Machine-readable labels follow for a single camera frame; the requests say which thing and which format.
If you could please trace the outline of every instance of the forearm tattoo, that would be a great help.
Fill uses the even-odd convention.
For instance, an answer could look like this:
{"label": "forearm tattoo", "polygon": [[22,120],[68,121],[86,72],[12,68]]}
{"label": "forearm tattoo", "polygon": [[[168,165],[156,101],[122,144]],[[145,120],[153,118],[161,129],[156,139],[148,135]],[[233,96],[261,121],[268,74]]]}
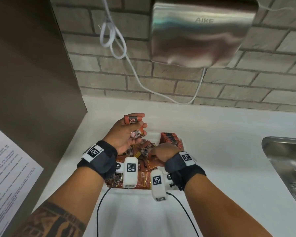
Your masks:
{"label": "forearm tattoo", "polygon": [[86,225],[54,203],[45,201],[13,237],[82,237]]}

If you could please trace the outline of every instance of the white cable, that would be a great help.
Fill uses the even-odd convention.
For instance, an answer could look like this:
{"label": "white cable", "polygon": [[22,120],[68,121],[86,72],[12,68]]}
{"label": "white cable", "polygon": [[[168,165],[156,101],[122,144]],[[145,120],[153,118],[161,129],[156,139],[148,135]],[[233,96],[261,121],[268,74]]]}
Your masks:
{"label": "white cable", "polygon": [[259,3],[259,7],[261,7],[262,9],[265,9],[265,10],[268,10],[268,11],[271,11],[271,12],[277,12],[277,11],[282,11],[282,10],[290,10],[290,11],[294,12],[295,15],[296,15],[296,9],[294,7],[282,7],[282,8],[279,8],[279,9],[272,9],[272,8],[263,6],[258,0],[257,0],[257,2]]}
{"label": "white cable", "polygon": [[[195,91],[195,94],[194,94],[193,98],[192,98],[189,102],[187,102],[187,103],[180,103],[180,102],[177,102],[177,101],[171,99],[170,97],[168,97],[168,96],[166,96],[166,95],[160,94],[160,93],[158,93],[158,92],[152,91],[152,90],[150,90],[150,89],[144,87],[144,86],[141,84],[141,82],[140,82],[140,80],[139,80],[139,78],[138,78],[138,75],[137,75],[137,73],[136,73],[136,71],[135,71],[134,66],[132,65],[132,63],[131,63],[129,57],[128,57],[127,54],[126,54],[126,52],[127,52],[126,42],[125,42],[125,40],[124,40],[122,34],[121,34],[120,31],[118,30],[118,28],[115,26],[115,24],[114,24],[114,22],[113,22],[113,20],[112,20],[112,17],[111,17],[111,14],[110,14],[110,11],[109,11],[109,8],[108,8],[108,5],[107,5],[107,1],[106,1],[106,0],[102,0],[102,2],[103,2],[103,5],[104,5],[104,8],[105,8],[105,11],[106,11],[106,17],[105,17],[105,19],[104,19],[104,22],[103,22],[103,24],[102,24],[102,27],[100,27],[100,28],[101,28],[101,33],[100,33],[100,43],[101,43],[101,45],[102,45],[103,47],[105,47],[105,48],[110,47],[110,50],[111,50],[111,52],[112,52],[112,55],[113,55],[115,58],[117,58],[117,59],[123,59],[124,57],[126,58],[126,60],[128,61],[129,65],[130,65],[130,67],[131,67],[131,69],[132,69],[132,71],[134,72],[134,75],[135,75],[135,77],[136,77],[136,79],[137,79],[137,81],[138,81],[138,84],[139,84],[144,90],[149,91],[149,92],[151,92],[151,93],[153,93],[153,94],[156,94],[156,95],[162,96],[162,97],[164,97],[164,98],[167,98],[167,99],[169,99],[170,101],[172,101],[172,102],[174,102],[174,103],[176,103],[176,104],[178,104],[178,105],[188,105],[188,104],[192,103],[193,100],[194,100],[194,99],[196,98],[196,96],[197,96],[198,90],[199,90],[200,87],[201,87],[201,84],[202,84],[202,81],[203,81],[203,78],[204,78],[204,76],[205,76],[205,73],[206,73],[206,70],[207,70],[207,69],[206,69],[206,68],[203,68],[203,71],[202,71],[202,74],[201,74],[201,79],[199,80],[199,84],[198,84],[198,86],[197,86],[197,89],[196,89],[196,91]],[[103,38],[104,38],[104,32],[105,32],[106,27],[108,27],[108,29],[110,30],[110,33],[109,33],[109,40],[107,41],[107,43],[104,43]],[[116,33],[117,33],[118,37],[120,38],[120,40],[122,41],[122,45],[121,45],[121,44],[119,43],[119,41],[117,40],[117,38],[116,38]],[[114,42],[114,40],[116,41],[116,43],[118,44],[118,46],[119,46],[119,47],[121,48],[121,50],[123,51],[123,54],[122,54],[121,56],[117,56],[117,55],[115,55],[115,53],[114,53],[114,51],[113,51],[113,42]]]}

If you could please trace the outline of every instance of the person's right arm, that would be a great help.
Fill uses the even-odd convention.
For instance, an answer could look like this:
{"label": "person's right arm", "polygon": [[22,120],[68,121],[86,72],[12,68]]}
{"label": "person's right arm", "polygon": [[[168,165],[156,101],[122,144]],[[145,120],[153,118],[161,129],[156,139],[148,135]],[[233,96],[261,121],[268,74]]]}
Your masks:
{"label": "person's right arm", "polygon": [[[164,143],[150,153],[166,162],[180,151],[183,150]],[[186,183],[184,192],[204,237],[272,237],[205,175],[194,175]]]}

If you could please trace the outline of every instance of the stainless steel hand dryer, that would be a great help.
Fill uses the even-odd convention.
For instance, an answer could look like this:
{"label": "stainless steel hand dryer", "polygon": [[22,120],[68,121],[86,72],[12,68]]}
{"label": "stainless steel hand dryer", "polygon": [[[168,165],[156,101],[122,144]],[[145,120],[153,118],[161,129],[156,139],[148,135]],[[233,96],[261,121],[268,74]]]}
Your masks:
{"label": "stainless steel hand dryer", "polygon": [[226,67],[251,28],[256,0],[153,0],[153,62]]}

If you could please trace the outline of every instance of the white sensor device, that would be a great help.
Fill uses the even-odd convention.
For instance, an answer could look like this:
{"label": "white sensor device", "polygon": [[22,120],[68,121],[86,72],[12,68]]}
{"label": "white sensor device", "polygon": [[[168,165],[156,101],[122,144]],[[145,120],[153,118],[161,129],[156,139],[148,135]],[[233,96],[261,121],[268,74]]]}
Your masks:
{"label": "white sensor device", "polygon": [[124,163],[116,162],[116,173],[123,173],[123,188],[135,188],[138,181],[138,159],[126,157]]}
{"label": "white sensor device", "polygon": [[163,201],[167,199],[166,185],[173,184],[171,175],[163,174],[161,170],[153,170],[150,173],[151,192],[155,201]]}

